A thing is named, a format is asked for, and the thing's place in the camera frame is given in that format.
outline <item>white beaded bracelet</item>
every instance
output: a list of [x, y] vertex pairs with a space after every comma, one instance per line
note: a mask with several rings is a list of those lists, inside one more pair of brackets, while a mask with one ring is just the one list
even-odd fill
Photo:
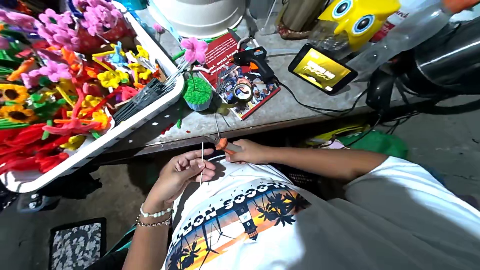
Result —
[[142, 210], [143, 207], [144, 207], [144, 204], [142, 204], [142, 205], [140, 206], [140, 213], [141, 213], [142, 216], [145, 217], [145, 218], [148, 218], [148, 217], [158, 218], [158, 217], [161, 217], [161, 216], [167, 214], [168, 212], [172, 212], [172, 213], [173, 213], [173, 209], [172, 209], [172, 208], [168, 208], [168, 209], [165, 210], [165, 211], [160, 211], [160, 212], [158, 212], [158, 213], [149, 214], [149, 213], [144, 213], [144, 211]]

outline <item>black glue gun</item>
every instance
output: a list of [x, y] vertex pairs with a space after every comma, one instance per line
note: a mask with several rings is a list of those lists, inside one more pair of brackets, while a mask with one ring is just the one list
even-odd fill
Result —
[[262, 75], [263, 82], [266, 84], [274, 83], [275, 73], [268, 66], [265, 59], [267, 58], [267, 51], [263, 47], [244, 50], [233, 55], [230, 62], [237, 66], [250, 66], [252, 70], [257, 70]]

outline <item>phone screen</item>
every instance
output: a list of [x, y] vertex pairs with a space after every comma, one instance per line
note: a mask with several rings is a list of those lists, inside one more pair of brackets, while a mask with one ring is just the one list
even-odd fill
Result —
[[317, 87], [332, 91], [351, 70], [310, 48], [293, 72]]

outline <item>floor mat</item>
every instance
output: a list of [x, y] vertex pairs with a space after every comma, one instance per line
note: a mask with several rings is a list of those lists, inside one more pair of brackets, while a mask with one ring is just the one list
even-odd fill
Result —
[[97, 218], [50, 230], [50, 270], [83, 270], [107, 248], [107, 219]]

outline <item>hand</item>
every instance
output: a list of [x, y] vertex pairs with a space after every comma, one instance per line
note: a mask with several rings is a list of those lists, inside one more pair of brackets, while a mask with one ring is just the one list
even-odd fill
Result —
[[[204, 156], [213, 153], [213, 149], [205, 149]], [[206, 182], [215, 176], [215, 165], [202, 160], [201, 150], [190, 151], [173, 157], [160, 171], [160, 176], [155, 185], [148, 193], [144, 203], [144, 211], [160, 211], [156, 209], [163, 202], [171, 203], [175, 200], [190, 182], [200, 181], [200, 173], [203, 172], [202, 182]]]
[[243, 151], [229, 155], [225, 153], [225, 159], [236, 164], [250, 163], [268, 163], [268, 156], [272, 151], [271, 147], [263, 146], [261, 144], [254, 143], [251, 140], [238, 140], [233, 144], [240, 146]]

